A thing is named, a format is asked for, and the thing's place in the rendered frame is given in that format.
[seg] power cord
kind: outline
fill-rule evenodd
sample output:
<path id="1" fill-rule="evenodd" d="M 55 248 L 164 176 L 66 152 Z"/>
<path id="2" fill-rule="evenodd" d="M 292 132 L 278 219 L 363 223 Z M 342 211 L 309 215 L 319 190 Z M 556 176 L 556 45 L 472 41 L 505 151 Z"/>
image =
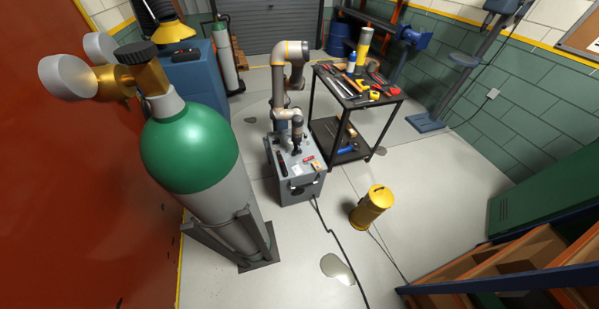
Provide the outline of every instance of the power cord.
<path id="1" fill-rule="evenodd" d="M 474 82 L 476 82 L 476 81 L 479 79 L 479 77 L 482 75 L 482 73 L 484 73 L 484 72 L 485 72 L 485 70 L 486 70 L 486 67 L 487 67 L 488 65 L 490 65 L 490 64 L 491 64 L 491 63 L 492 63 L 492 62 L 495 60 L 495 58 L 496 58 L 496 57 L 497 57 L 497 56 L 498 56 L 498 55 L 501 53 L 501 51 L 503 51 L 503 48 L 504 48 L 504 47 L 506 47 L 506 44 L 507 44 L 508 40 L 509 40 L 509 39 L 512 37 L 512 34 L 513 34 L 515 31 L 516 31 L 516 29 L 518 28 L 518 25 L 520 24 L 520 22 L 522 22 L 522 20 L 521 20 L 521 19 L 520 19 L 520 20 L 518 20 L 518 22 L 517 22 L 517 23 L 516 23 L 516 25 L 514 26 L 514 29 L 512 29 L 512 32 L 510 32 L 510 33 L 509 33 L 509 35 L 507 36 L 507 39 L 506 39 L 506 40 L 505 40 L 505 41 L 502 43 L 501 47 L 499 47 L 499 49 L 497 50 L 497 52 L 495 53 L 495 55 L 493 55 L 493 57 L 491 58 L 491 60 L 490 60 L 489 62 L 487 62 L 487 63 L 482 63 L 482 65 L 484 66 L 484 68 L 482 68 L 482 70 L 480 71 L 480 73 L 474 77 L 474 79 L 473 79 L 473 80 L 470 82 L 470 84 L 468 85 L 468 87 L 466 87 L 466 90 L 464 90 L 464 91 L 463 91 L 463 93 L 466 93 L 466 92 L 468 92 L 468 90 L 469 90 L 469 89 L 470 89 L 470 87 L 471 87 L 471 86 L 474 84 Z M 452 106 L 451 106 L 449 109 L 447 109 L 447 111 L 445 112 L 445 114 L 443 114 L 442 120 L 444 120 L 444 119 L 445 119 L 445 117 L 447 116 L 447 113 L 449 113 L 449 111 L 451 111 L 451 110 L 453 109 L 453 107 L 455 106 L 455 104 L 456 104 L 456 103 L 458 103 L 458 101 L 459 101 L 459 100 L 460 100 L 462 97 L 463 97 L 463 94 L 460 94 L 460 96 L 458 97 L 458 99 L 457 99 L 457 100 L 455 100 L 455 101 L 454 101 L 454 103 L 452 104 Z M 468 120 L 466 120 L 466 122 L 467 122 L 467 121 L 470 121 L 470 120 L 471 120 L 471 119 L 472 119 L 472 118 L 473 118 L 475 115 L 477 115 L 477 114 L 480 112 L 480 110 L 481 110 L 481 109 L 482 109 L 482 106 L 480 107 L 480 109 L 479 109 L 478 111 L 476 111 L 476 112 L 474 113 L 474 115 L 472 115 L 472 116 L 471 116 L 471 117 L 470 117 Z"/>
<path id="2" fill-rule="evenodd" d="M 351 273 L 354 275 L 354 278 L 356 279 L 357 286 L 360 288 L 360 291 L 362 292 L 362 297 L 364 298 L 364 303 L 366 304 L 366 308 L 367 309 L 371 309 L 371 306 L 368 304 L 368 300 L 366 299 L 366 294 L 364 293 L 364 289 L 362 288 L 362 284 L 360 283 L 360 280 L 357 279 L 356 271 L 351 266 L 350 259 L 347 257 L 347 254 L 345 253 L 345 250 L 343 250 L 343 247 L 341 246 L 341 243 L 339 242 L 339 239 L 337 238 L 337 235 L 335 235 L 335 232 L 332 229 L 328 229 L 327 228 L 327 224 L 324 223 L 323 216 L 320 214 L 320 210 L 318 209 L 318 201 L 316 200 L 316 197 L 314 195 L 312 196 L 312 199 L 314 199 L 314 204 L 316 205 L 315 206 L 316 213 L 318 213 L 320 221 L 323 223 L 324 229 L 328 233 L 333 234 L 333 236 L 335 237 L 335 240 L 337 241 L 337 245 L 341 249 L 341 252 L 343 253 L 343 257 L 345 257 L 345 260 L 347 261 L 347 265 L 350 267 Z"/>
<path id="3" fill-rule="evenodd" d="M 408 282 L 408 280 L 405 279 L 404 274 L 399 270 L 398 265 L 395 263 L 395 260 L 393 259 L 393 257 L 391 256 L 391 251 L 389 250 L 389 248 L 387 247 L 387 244 L 385 243 L 385 241 L 383 240 L 383 236 L 381 236 L 381 233 L 378 232 L 378 228 L 375 226 L 374 229 L 377 230 L 378 236 L 381 238 L 381 241 L 383 242 L 383 245 L 385 246 L 385 248 L 387 248 L 387 250 L 385 250 L 383 248 L 383 246 L 381 246 L 381 244 L 378 242 L 377 238 L 375 238 L 371 231 L 369 229 L 366 230 L 366 232 L 368 233 L 368 235 L 371 236 L 372 240 L 374 240 L 377 245 L 383 250 L 384 255 L 387 256 L 387 258 L 391 261 L 391 263 L 393 264 L 393 266 L 395 267 L 396 270 L 398 270 L 399 275 L 401 275 L 401 279 L 404 281 L 406 286 L 409 286 L 410 283 Z"/>

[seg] wall socket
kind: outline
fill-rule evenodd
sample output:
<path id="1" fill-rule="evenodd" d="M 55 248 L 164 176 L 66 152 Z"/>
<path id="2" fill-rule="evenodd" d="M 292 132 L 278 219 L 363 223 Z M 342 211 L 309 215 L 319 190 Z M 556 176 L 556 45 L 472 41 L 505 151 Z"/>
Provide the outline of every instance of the wall socket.
<path id="1" fill-rule="evenodd" d="M 497 97 L 497 95 L 499 95 L 499 93 L 501 93 L 499 90 L 493 88 L 493 89 L 491 89 L 491 91 L 489 91 L 489 93 L 487 94 L 487 97 L 490 98 L 491 100 L 495 100 L 495 98 Z"/>

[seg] black metal table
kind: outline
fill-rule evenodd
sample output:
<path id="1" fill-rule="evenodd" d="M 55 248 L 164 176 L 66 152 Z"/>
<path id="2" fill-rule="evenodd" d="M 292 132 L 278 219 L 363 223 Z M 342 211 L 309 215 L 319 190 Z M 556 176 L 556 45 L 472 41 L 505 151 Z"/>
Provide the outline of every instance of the black metal table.
<path id="1" fill-rule="evenodd" d="M 327 77 L 331 78 L 333 80 L 333 82 L 335 82 L 335 84 L 337 86 L 339 86 L 337 84 L 337 82 L 335 81 L 335 79 L 337 79 L 341 83 L 343 83 L 345 85 L 345 87 L 352 90 L 353 92 L 356 92 L 356 90 L 354 90 L 352 86 L 350 86 L 349 84 L 347 84 L 343 81 L 343 78 L 341 77 L 342 72 L 340 72 L 339 70 L 335 70 L 336 76 L 333 76 L 332 74 L 330 74 L 326 71 L 324 74 L 320 74 L 317 71 L 317 67 L 320 67 L 320 66 L 318 66 L 318 65 L 312 66 L 312 89 L 310 90 L 310 112 L 308 113 L 308 128 L 312 132 L 314 140 L 318 144 L 318 148 L 322 152 L 324 160 L 327 163 L 327 166 L 329 167 L 328 172 L 331 172 L 333 170 L 334 165 L 348 163 L 350 161 L 357 161 L 362 158 L 365 158 L 365 161 L 368 163 L 372 159 L 372 156 L 374 156 L 374 152 L 377 150 L 379 144 L 381 144 L 381 141 L 383 140 L 384 135 L 387 133 L 387 130 L 391 126 L 391 122 L 393 122 L 395 115 L 398 113 L 399 107 L 404 102 L 404 100 L 409 98 L 409 96 L 407 94 L 405 94 L 404 91 L 401 91 L 399 93 L 399 95 L 394 95 L 389 98 L 387 98 L 387 97 L 383 96 L 383 94 L 381 94 L 381 98 L 378 101 L 374 101 L 372 103 L 361 104 L 361 105 L 356 106 L 356 105 L 354 105 L 354 101 L 361 102 L 361 101 L 369 100 L 367 90 L 364 91 L 361 98 L 358 98 L 356 100 L 345 100 L 344 98 L 342 98 L 339 95 L 339 93 L 335 90 L 335 88 L 333 88 L 330 85 L 329 80 L 327 80 Z M 341 104 L 341 106 L 343 107 L 343 114 L 341 116 L 341 121 L 339 121 L 337 116 L 320 118 L 318 120 L 312 120 L 312 108 L 313 108 L 313 102 L 314 102 L 314 92 L 316 91 L 316 77 L 317 76 L 324 83 L 324 86 L 337 99 L 337 102 L 339 102 L 339 104 Z M 354 75 L 351 77 L 351 79 L 354 81 L 358 80 L 358 79 L 364 79 L 364 82 L 362 83 L 363 85 L 375 84 L 374 80 L 372 80 L 365 72 L 362 73 L 362 75 L 360 75 L 360 76 Z M 381 135 L 377 139 L 377 143 L 374 145 L 374 147 L 371 148 L 368 145 L 366 140 L 364 140 L 364 137 L 362 137 L 360 132 L 356 129 L 356 126 L 353 124 L 352 124 L 352 126 L 354 127 L 354 130 L 357 132 L 357 136 L 355 138 L 350 138 L 349 135 L 346 135 L 345 130 L 346 130 L 347 124 L 350 121 L 350 114 L 352 111 L 367 109 L 367 108 L 372 108 L 372 107 L 381 107 L 381 106 L 385 106 L 387 104 L 395 104 L 395 108 L 393 109 L 393 112 L 391 113 L 391 116 L 389 117 L 387 123 L 385 124 L 383 131 L 381 132 Z M 339 151 L 339 148 L 341 148 L 342 146 L 348 145 L 350 141 L 357 141 L 358 143 L 360 143 L 360 150 L 352 151 L 352 152 L 337 156 L 337 152 Z"/>

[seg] floor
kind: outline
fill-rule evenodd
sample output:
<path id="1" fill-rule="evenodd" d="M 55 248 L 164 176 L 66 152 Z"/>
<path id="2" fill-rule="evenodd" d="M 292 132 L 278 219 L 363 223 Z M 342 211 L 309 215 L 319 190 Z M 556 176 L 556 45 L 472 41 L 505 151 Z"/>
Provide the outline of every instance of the floor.
<path id="1" fill-rule="evenodd" d="M 310 51 L 311 60 L 329 59 Z M 232 127 L 252 179 L 265 221 L 272 220 L 281 262 L 238 274 L 237 266 L 189 237 L 184 238 L 180 309 L 198 308 L 364 308 L 357 286 L 348 287 L 320 270 L 328 253 L 343 255 L 309 202 L 281 208 L 262 137 L 272 130 L 269 55 L 249 56 L 240 73 L 247 91 L 229 98 Z M 304 91 L 290 92 L 292 106 L 304 111 L 310 102 L 312 70 L 305 67 Z M 317 85 L 313 118 L 340 114 L 338 103 Z M 351 122 L 374 144 L 391 107 L 352 113 Z M 373 184 L 387 186 L 395 204 L 374 223 L 373 234 L 386 242 L 391 255 L 412 282 L 486 240 L 487 204 L 513 183 L 472 146 L 448 128 L 419 134 L 405 116 L 425 112 L 407 100 L 370 163 L 336 166 L 326 176 L 319 207 L 350 258 L 373 309 L 409 307 L 394 288 L 403 285 L 381 248 L 347 220 L 349 211 Z"/>

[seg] yellow edge trim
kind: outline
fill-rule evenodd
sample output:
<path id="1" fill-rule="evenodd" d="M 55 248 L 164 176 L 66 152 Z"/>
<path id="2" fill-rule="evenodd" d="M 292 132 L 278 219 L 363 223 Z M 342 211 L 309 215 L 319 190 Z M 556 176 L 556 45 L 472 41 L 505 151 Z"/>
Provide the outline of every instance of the yellow edge trim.
<path id="1" fill-rule="evenodd" d="M 390 1 L 390 2 L 398 2 L 398 0 L 388 0 L 388 1 Z M 476 20 L 471 20 L 471 19 L 468 19 L 468 18 L 464 18 L 464 17 L 461 17 L 459 15 L 453 15 L 451 13 L 439 11 L 439 10 L 434 9 L 434 8 L 429 8 L 429 7 L 425 7 L 425 6 L 413 4 L 413 3 L 410 3 L 410 2 L 404 2 L 404 4 L 406 4 L 407 6 L 410 6 L 410 7 L 419 8 L 419 9 L 421 9 L 423 11 L 426 11 L 426 12 L 431 12 L 431 13 L 435 13 L 435 14 L 438 14 L 438 15 L 443 15 L 444 17 L 451 18 L 451 19 L 454 19 L 454 20 L 458 20 L 460 22 L 465 22 L 465 23 L 470 24 L 470 25 L 481 26 L 481 24 L 482 24 L 481 22 L 477 22 Z M 487 30 L 491 30 L 491 29 L 492 29 L 492 26 L 487 27 Z M 501 31 L 501 35 L 502 36 L 508 36 L 509 35 L 509 31 L 503 30 L 503 31 Z M 578 63 L 582 63 L 584 65 L 587 65 L 587 66 L 599 69 L 599 63 L 596 63 L 596 62 L 591 61 L 589 59 L 585 59 L 585 58 L 583 58 L 581 56 L 578 56 L 578 55 L 575 55 L 575 54 L 563 51 L 561 49 L 557 49 L 557 48 L 553 47 L 552 45 L 547 45 L 546 43 L 539 42 L 539 41 L 536 41 L 536 40 L 531 39 L 531 38 L 526 38 L 525 36 L 521 36 L 521 35 L 516 34 L 516 33 L 512 34 L 512 38 L 514 38 L 514 39 L 516 39 L 518 41 L 521 41 L 521 42 L 528 43 L 529 45 L 535 46 L 536 48 L 545 49 L 548 52 L 552 52 L 552 53 L 557 54 L 559 56 L 563 56 L 563 57 L 565 57 L 567 59 L 574 60 L 574 61 L 576 61 Z"/>
<path id="2" fill-rule="evenodd" d="M 185 223 L 185 217 L 187 216 L 187 209 L 183 208 L 183 220 L 181 223 Z M 177 268 L 177 294 L 174 297 L 174 309 L 179 309 L 179 295 L 181 293 L 181 260 L 183 260 L 183 232 L 181 232 L 181 242 L 179 243 L 179 265 Z"/>
<path id="3" fill-rule="evenodd" d="M 83 5 L 81 5 L 81 2 L 79 0 L 73 0 L 73 2 L 75 3 L 75 6 L 77 6 L 77 8 L 79 9 L 79 12 L 81 12 L 81 15 L 83 15 L 83 18 L 87 22 L 87 25 L 89 25 L 92 29 L 92 32 L 98 32 L 98 28 L 96 27 L 96 25 L 93 24 L 92 19 L 87 14 L 86 10 L 83 8 Z"/>
<path id="4" fill-rule="evenodd" d="M 347 58 L 330 58 L 330 59 L 318 59 L 318 60 L 310 60 L 311 63 L 317 63 L 319 61 L 331 61 L 331 60 L 347 60 Z M 253 70 L 254 68 L 263 68 L 263 67 L 270 67 L 271 65 L 263 65 L 263 66 L 254 66 L 254 67 L 249 67 L 249 69 Z"/>
<path id="5" fill-rule="evenodd" d="M 120 32 L 121 29 L 124 29 L 125 27 L 129 26 L 134 21 L 135 21 L 135 15 L 132 16 L 131 18 L 125 20 L 124 22 L 114 26 L 112 29 L 107 30 L 106 33 L 110 34 L 111 36 L 114 36 L 115 34 Z"/>

